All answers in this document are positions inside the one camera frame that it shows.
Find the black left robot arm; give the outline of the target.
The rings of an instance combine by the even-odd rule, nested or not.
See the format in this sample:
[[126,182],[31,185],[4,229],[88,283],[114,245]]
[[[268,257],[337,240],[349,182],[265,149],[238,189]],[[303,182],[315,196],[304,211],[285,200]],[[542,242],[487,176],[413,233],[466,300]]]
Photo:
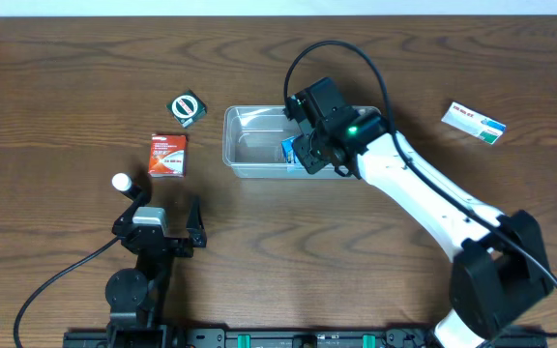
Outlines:
[[121,245],[137,256],[135,266],[118,271],[105,286],[109,325],[116,329],[154,329],[160,320],[176,258],[191,258],[207,246],[199,199],[194,197],[185,238],[170,237],[163,208],[149,207],[149,195],[136,195],[113,224]]

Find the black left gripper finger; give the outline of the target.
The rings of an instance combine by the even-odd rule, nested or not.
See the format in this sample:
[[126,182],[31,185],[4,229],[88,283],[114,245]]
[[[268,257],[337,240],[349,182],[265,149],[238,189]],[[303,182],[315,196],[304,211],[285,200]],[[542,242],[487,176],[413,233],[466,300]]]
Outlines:
[[191,243],[194,247],[207,246],[207,234],[202,220],[200,200],[194,196],[191,201],[191,210],[186,224]]
[[145,190],[132,189],[128,191],[122,191],[122,194],[130,199],[131,205],[124,211],[119,217],[120,223],[131,223],[132,217],[135,212],[140,208],[144,207],[151,201],[151,194]]

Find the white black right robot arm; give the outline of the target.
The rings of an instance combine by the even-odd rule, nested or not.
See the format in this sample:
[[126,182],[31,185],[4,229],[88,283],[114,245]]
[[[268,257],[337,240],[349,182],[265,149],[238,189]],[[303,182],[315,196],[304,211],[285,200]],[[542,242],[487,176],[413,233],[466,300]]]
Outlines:
[[328,165],[381,190],[452,262],[451,312],[433,330],[441,347],[498,339],[556,286],[542,232],[525,211],[510,216],[453,183],[396,130],[391,115],[357,110],[330,78],[285,100],[301,133],[292,148],[307,173]]

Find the blue cool fever box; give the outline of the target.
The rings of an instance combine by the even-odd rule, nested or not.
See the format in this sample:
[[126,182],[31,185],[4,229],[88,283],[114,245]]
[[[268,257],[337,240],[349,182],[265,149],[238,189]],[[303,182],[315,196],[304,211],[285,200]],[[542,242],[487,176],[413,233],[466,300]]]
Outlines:
[[300,163],[300,161],[298,160],[293,148],[293,143],[295,139],[296,139],[295,136],[291,136],[281,141],[281,149],[286,163],[286,170],[288,172],[294,172],[296,170],[300,170],[304,168]]

